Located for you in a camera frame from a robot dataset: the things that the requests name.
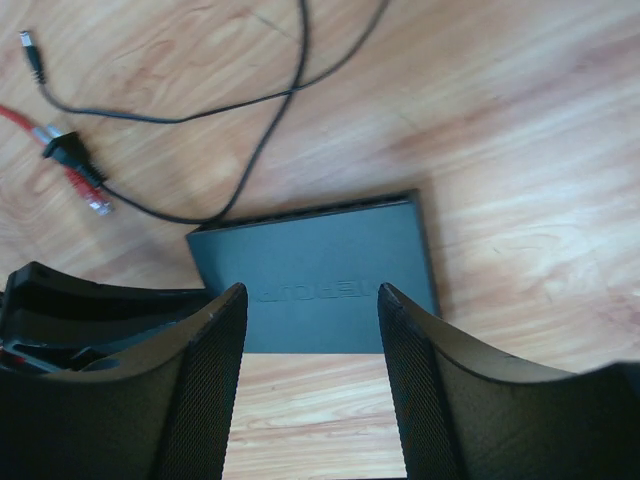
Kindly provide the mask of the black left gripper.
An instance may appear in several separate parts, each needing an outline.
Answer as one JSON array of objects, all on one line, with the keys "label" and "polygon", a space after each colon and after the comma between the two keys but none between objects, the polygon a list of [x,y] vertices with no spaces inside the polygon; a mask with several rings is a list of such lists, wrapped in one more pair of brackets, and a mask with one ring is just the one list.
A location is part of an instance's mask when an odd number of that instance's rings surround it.
[{"label": "black left gripper", "polygon": [[31,262],[10,274],[1,307],[1,369],[80,371],[201,310],[203,289],[99,284]]}]

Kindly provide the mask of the black network switch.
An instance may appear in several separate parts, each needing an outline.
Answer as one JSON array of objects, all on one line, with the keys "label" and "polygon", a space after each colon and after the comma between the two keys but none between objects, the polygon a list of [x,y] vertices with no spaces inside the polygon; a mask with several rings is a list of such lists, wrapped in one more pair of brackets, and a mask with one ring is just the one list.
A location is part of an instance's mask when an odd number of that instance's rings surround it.
[{"label": "black network switch", "polygon": [[186,240],[210,293],[246,286],[249,354],[382,353],[384,283],[441,313],[416,190],[229,220]]}]

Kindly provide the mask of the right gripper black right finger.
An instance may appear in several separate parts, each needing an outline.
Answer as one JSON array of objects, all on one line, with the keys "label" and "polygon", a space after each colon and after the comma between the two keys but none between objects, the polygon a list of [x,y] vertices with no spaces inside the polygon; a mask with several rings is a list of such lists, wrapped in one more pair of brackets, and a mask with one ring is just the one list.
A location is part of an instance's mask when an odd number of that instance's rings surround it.
[{"label": "right gripper black right finger", "polygon": [[378,292],[384,356],[411,479],[635,479],[639,366],[581,374],[492,347]]}]

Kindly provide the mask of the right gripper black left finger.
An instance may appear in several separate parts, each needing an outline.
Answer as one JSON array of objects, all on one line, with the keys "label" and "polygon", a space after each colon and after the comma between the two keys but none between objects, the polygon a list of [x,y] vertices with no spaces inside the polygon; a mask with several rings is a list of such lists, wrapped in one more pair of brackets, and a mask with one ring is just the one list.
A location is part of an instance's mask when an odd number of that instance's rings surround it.
[{"label": "right gripper black left finger", "polygon": [[5,479],[218,479],[247,329],[235,284],[87,369],[1,374]]}]

